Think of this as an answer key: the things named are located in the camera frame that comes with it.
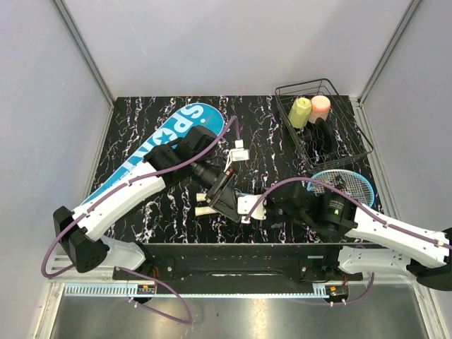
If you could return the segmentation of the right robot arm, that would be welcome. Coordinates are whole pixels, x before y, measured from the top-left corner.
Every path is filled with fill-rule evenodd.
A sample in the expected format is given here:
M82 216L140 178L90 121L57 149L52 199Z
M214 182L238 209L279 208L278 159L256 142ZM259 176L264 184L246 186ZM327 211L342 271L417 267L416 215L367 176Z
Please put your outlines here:
M320 186L322 193L303 186ZM284 179L267 189L263 200L289 218L300 218L318 233L363 239L402 256L401 273L428 288L451 291L451 230L428 230L388 217L353 195L317 179Z

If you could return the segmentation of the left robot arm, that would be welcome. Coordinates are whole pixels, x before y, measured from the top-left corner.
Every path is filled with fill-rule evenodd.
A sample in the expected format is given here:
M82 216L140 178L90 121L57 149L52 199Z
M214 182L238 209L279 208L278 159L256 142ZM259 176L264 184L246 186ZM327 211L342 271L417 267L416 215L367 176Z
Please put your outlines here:
M106 237L105 232L140 204L188 178L211 191L221 188L221 196L210 196L208 202L218 203L220 214L240 221L231 185L232 168L223 170L208 161L221 138L204 126L193 126L184 137L154 147L97 198L73 210L57 208L53 213L56 238L52 245L61 245L79 273L106 265L124 267L136 279L146 279L153 263L143 246Z

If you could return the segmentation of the blue badminton racket upper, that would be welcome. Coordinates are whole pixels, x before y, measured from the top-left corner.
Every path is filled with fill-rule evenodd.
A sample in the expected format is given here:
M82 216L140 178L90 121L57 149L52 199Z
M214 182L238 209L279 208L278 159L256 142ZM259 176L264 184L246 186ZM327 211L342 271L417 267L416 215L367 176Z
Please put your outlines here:
M207 201L206 194L205 193L197 193L196 201L197 202L206 202Z

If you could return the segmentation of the blue badminton racket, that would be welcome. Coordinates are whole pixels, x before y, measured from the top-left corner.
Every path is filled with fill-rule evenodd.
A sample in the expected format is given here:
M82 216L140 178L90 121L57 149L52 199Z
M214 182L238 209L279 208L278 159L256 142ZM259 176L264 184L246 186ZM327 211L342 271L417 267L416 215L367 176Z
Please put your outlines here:
M197 193L196 201L197 202L206 202L207 201L206 194L205 193Z
M330 186L341 190L348 196L354 198L361 204L365 204L368 207L372 207L375 201L375 193L369 180L363 177L361 174L346 170L346 169L327 169L316 173L312 179L322 181ZM316 195L324 194L326 187L309 182L307 184L307 191L315 193ZM243 216L249 212L249 209L257 202L260 195L250 195L238 193L238 213ZM218 214L209 206L195 207L195 216ZM264 203L260 203L256 210L251 215L252 218L257 220L264 219Z

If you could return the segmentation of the blue badminton racket lower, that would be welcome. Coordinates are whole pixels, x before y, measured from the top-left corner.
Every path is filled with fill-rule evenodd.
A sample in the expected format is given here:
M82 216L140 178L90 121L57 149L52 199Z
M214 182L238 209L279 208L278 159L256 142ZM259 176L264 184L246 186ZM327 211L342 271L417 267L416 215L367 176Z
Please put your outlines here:
M322 181L330 186L341 190L348 196L354 198L361 204L365 204L368 207L372 207L375 201L375 193L369 180L363 177L361 174L346 170L346 169L327 169L316 173L312 179ZM309 182L307 184L307 191L315 193L316 195L324 194L326 187ZM243 216L249 212L249 209L257 202L260 195L250 195L238 193L238 213ZM195 216L218 214L209 206L195 207ZM257 220L264 219L264 203L260 203L256 210L251 215L252 218Z

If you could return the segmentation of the black bowl in basket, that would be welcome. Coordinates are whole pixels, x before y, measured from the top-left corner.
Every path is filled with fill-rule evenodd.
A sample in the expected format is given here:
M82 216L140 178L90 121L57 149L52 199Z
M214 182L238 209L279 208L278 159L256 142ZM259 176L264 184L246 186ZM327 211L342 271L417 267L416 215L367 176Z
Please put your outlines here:
M320 155L329 156L333 151L333 137L327 122L318 118L315 123L309 122L308 127L311 133L310 147Z

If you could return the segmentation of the blue racket bag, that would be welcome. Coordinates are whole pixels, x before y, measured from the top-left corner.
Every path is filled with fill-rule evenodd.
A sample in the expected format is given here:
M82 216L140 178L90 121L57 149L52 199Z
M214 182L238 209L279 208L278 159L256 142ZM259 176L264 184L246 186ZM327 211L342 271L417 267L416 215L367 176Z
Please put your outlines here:
M196 102L178 109L175 113L163 120L163 123L147 137L108 179L94 190L83 202L94 201L108 189L112 188L123 177L129 175L135 167L151 156L158 155L165 148L176 148L176 142L186 135L194 127L208 129L213 138L218 136L225 126L225 119L220 111L206 103Z

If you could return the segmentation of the yellow-green cup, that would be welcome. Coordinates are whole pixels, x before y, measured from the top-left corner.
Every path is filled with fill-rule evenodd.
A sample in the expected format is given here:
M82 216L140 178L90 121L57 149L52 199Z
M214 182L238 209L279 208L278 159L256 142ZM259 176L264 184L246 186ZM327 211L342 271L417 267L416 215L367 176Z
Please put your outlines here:
M307 125L310 114L311 100L305 97L299 97L293 102L288 117L293 128L302 129Z

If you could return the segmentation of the pink cup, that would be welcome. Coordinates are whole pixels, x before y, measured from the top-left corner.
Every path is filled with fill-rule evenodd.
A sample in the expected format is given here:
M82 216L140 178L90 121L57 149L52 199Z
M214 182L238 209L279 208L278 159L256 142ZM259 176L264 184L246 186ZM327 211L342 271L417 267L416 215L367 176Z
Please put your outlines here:
M311 113L309 121L315 123L318 118L327 120L331 110L331 101L324 95L316 95L311 98Z

